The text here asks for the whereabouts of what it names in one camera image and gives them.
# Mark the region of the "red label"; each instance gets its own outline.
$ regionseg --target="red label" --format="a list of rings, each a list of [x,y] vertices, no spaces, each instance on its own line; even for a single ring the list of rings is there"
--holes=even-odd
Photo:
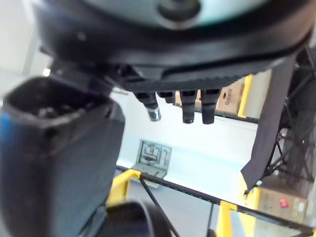
[[[280,199],[281,208],[288,208],[288,202],[285,198]]]

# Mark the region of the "black plastic housing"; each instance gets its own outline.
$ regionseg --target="black plastic housing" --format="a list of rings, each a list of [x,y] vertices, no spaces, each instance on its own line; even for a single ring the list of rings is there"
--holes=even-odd
[[[123,130],[117,103],[50,78],[8,94],[0,114],[0,209],[12,236],[77,236],[108,196]]]
[[[156,17],[148,2],[34,0],[33,7],[45,52],[84,65],[131,65],[139,78],[119,83],[133,92],[219,89],[272,68],[308,42],[316,11],[315,0],[268,0],[230,20],[173,31],[140,23]],[[121,15],[136,8],[138,23],[109,8]]]

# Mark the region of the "black fabric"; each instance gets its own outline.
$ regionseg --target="black fabric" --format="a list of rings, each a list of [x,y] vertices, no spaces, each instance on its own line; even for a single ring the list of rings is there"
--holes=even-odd
[[[273,70],[253,144],[251,159],[241,170],[248,191],[260,180],[270,163],[285,98],[291,83],[296,55]]]

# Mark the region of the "black cable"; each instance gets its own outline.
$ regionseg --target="black cable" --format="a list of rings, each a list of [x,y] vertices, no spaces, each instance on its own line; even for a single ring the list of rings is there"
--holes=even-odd
[[[151,198],[151,200],[153,201],[153,203],[161,210],[162,214],[164,215],[169,228],[171,229],[171,231],[174,233],[174,235],[176,237],[180,237],[179,233],[176,231],[176,229],[174,228],[174,226],[172,225],[172,223],[170,222],[169,218],[167,217],[167,215],[165,214],[165,212],[163,211],[162,207],[159,205],[157,199],[155,198],[155,196],[153,195],[152,191],[150,191],[149,187],[147,186],[147,184],[145,183],[144,179],[142,177],[140,177],[139,179],[140,183],[143,185],[144,189],[146,190],[146,192],[148,193],[148,196]]]

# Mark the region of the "cardboard box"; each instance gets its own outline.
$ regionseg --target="cardboard box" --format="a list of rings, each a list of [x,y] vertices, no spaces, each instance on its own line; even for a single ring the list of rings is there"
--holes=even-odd
[[[240,107],[243,86],[243,83],[236,81],[235,83],[224,87],[218,98],[216,110],[237,115]]]
[[[268,176],[263,180],[263,184],[257,188],[256,197],[258,202],[256,210],[267,214],[280,217],[285,220],[290,220],[298,223],[303,223],[308,206],[308,200],[301,197],[277,176]]]

